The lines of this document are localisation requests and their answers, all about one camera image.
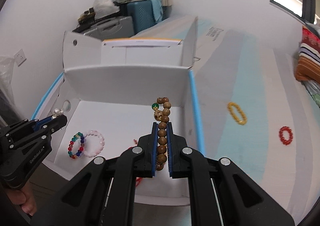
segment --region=blue tape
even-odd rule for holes
[[[196,88],[196,81],[193,76],[193,71],[189,71],[189,80],[190,80],[190,90],[191,90],[191,98],[192,98],[192,106],[193,106],[193,118],[196,127],[196,135],[197,135],[197,147],[198,150],[205,156],[205,146],[204,146],[204,134],[203,134],[203,126],[202,126],[202,118],[201,118],[201,109],[198,100],[198,92]]]
[[[41,101],[39,103],[39,105],[36,108],[36,111],[33,113],[31,120],[35,119],[40,108],[42,107],[42,104],[44,103],[45,99],[48,97],[49,93],[52,91],[52,89],[54,88],[54,86],[57,84],[57,82],[61,79],[61,77],[63,76],[63,72],[56,78],[56,80],[53,82],[53,84],[50,86],[50,88],[48,89],[48,91],[45,93],[45,95],[41,98]]]
[[[172,177],[172,146],[171,146],[171,138],[170,138],[170,128],[167,124],[167,146],[168,146],[168,167],[169,167],[169,176]]]
[[[50,117],[47,117],[47,118],[44,118],[43,120],[39,120],[37,123],[36,123],[36,126],[33,128],[33,131],[36,132],[38,131],[44,124],[46,124],[47,122],[49,122],[51,120],[51,116]]]
[[[157,151],[157,145],[158,145],[158,124],[156,124],[155,140],[154,140],[153,151],[152,151],[152,161],[151,161],[151,167],[152,167],[151,173],[152,173],[152,176],[156,175],[156,159],[157,159],[156,151]]]

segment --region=gray floor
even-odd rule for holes
[[[30,178],[38,208],[68,181],[41,164]],[[153,206],[134,204],[133,226],[189,226],[190,206]]]
[[[133,226],[189,226],[190,206],[134,204]]]

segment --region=bed sheet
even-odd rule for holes
[[[138,36],[183,39],[187,22],[188,16],[168,19]],[[193,69],[205,155],[233,160],[297,225],[320,196],[320,109],[295,80],[295,61],[252,35],[199,19]],[[245,125],[233,120],[229,102],[245,112]],[[283,126],[293,133],[289,145],[279,138]]]

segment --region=yellow bracelet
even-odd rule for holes
[[[242,120],[240,120],[237,115],[234,113],[233,108],[235,107],[236,110],[240,113]],[[240,106],[235,102],[229,102],[228,103],[228,111],[230,112],[230,115],[233,117],[233,119],[239,124],[239,125],[245,125],[248,121],[247,116],[244,114]]]

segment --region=green bead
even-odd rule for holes
[[[158,103],[153,103],[151,107],[152,107],[152,109],[154,111],[157,111],[159,109],[159,104]]]

